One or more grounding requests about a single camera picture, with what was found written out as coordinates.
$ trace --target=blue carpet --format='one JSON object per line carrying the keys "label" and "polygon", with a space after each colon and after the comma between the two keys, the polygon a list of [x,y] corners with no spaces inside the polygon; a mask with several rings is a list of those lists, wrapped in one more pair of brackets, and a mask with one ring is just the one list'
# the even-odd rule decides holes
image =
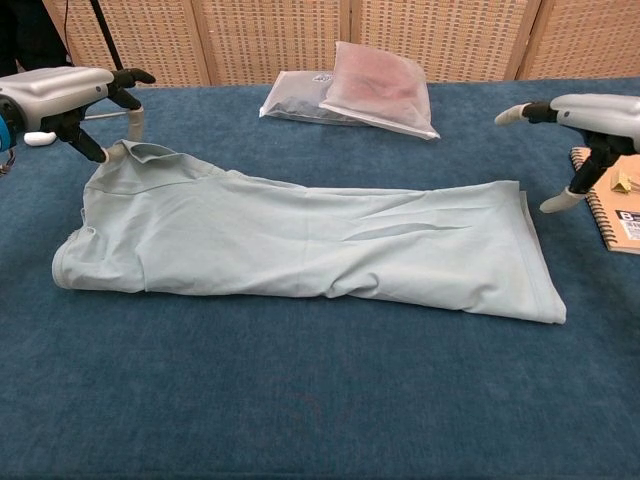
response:
{"label": "blue carpet", "polygon": [[[577,133],[493,124],[524,101],[637,95],[640,79],[432,85],[430,142],[258,119],[269,88],[139,90],[145,141],[307,186],[519,180],[567,323],[61,290],[51,260],[95,165],[23,146],[0,180],[0,475],[640,476],[640,256],[608,252],[586,203],[539,212],[573,175]],[[126,120],[85,128],[109,145]]]}

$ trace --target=plastic bag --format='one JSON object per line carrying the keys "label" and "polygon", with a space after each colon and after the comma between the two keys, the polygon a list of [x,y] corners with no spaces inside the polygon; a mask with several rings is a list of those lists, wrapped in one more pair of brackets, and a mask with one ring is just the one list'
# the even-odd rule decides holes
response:
{"label": "plastic bag", "polygon": [[319,107],[332,81],[332,72],[280,72],[260,108],[259,116],[329,125],[365,125],[359,120]]}
{"label": "plastic bag", "polygon": [[372,47],[336,42],[333,82],[320,107],[426,140],[431,126],[424,71],[414,61]]}

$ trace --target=notebook cover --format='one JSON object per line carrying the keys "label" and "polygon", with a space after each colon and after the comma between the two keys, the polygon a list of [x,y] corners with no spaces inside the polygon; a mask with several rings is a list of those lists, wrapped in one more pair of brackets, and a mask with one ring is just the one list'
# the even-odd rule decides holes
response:
{"label": "notebook cover", "polygon": [[[586,147],[571,150],[577,170],[589,156]],[[613,183],[624,176],[635,183],[629,193],[613,190]],[[640,254],[640,155],[621,156],[587,194],[587,202],[605,245],[611,251]]]}

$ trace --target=wicker panel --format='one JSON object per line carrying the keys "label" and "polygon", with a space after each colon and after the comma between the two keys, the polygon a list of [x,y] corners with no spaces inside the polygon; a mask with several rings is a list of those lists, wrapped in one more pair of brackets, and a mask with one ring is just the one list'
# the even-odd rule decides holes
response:
{"label": "wicker panel", "polygon": [[214,83],[273,83],[281,70],[333,69],[344,0],[194,0]]}
{"label": "wicker panel", "polygon": [[430,82],[466,82],[515,77],[539,0],[358,3],[354,41],[417,61]]}
{"label": "wicker panel", "polygon": [[533,33],[518,78],[640,75],[640,1],[545,3],[544,23]]}
{"label": "wicker panel", "polygon": [[[63,30],[66,0],[45,4]],[[191,1],[101,0],[100,6],[125,67],[149,71],[155,86],[210,84]],[[76,65],[114,68],[89,0],[69,1],[67,36]]]}

